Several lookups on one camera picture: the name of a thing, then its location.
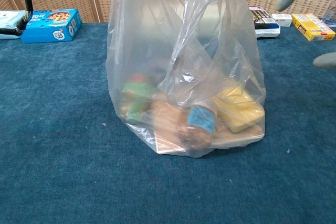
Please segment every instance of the clear plastic bag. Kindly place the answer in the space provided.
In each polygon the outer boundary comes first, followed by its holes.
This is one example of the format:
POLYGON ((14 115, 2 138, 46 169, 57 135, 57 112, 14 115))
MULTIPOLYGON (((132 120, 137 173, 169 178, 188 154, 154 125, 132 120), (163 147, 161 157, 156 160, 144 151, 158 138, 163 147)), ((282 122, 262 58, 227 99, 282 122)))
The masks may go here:
POLYGON ((246 0, 112 0, 106 69, 117 115, 159 154, 200 157, 264 136, 246 0))

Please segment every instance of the jar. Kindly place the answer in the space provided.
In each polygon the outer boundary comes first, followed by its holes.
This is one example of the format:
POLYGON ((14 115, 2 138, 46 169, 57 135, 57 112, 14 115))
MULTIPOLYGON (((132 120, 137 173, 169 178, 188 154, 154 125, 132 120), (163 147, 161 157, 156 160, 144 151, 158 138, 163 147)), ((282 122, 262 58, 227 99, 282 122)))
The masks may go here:
POLYGON ((329 27, 336 27, 336 0, 332 0, 322 21, 329 27))
POLYGON ((211 99, 182 110, 177 124, 177 135, 183 146, 191 150, 201 150, 211 145, 217 121, 216 111, 216 105, 211 99))

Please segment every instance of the yellow box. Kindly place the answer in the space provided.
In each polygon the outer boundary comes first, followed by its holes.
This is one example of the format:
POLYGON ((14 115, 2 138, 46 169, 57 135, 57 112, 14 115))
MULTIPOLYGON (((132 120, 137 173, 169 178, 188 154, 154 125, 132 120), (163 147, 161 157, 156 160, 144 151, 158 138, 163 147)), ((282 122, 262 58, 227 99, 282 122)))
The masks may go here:
POLYGON ((293 25, 306 37, 307 40, 332 40, 335 32, 314 14, 292 14, 293 25))

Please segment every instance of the blue cereal box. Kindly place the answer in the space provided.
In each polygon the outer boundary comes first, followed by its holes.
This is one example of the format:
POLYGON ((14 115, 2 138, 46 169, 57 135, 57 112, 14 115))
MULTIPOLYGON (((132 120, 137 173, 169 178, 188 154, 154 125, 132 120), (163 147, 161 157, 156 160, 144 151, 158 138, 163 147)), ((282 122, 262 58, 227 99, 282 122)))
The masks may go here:
POLYGON ((35 10, 21 40, 23 43, 71 41, 81 24, 77 9, 35 10))

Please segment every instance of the blue jar label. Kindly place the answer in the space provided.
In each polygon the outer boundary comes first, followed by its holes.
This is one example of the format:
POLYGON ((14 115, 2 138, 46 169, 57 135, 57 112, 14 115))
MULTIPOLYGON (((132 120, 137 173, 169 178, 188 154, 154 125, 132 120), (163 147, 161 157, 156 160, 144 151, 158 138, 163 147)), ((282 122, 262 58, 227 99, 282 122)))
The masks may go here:
POLYGON ((187 124, 201 127, 213 134, 215 132, 216 116, 212 111, 205 108, 191 107, 187 124))

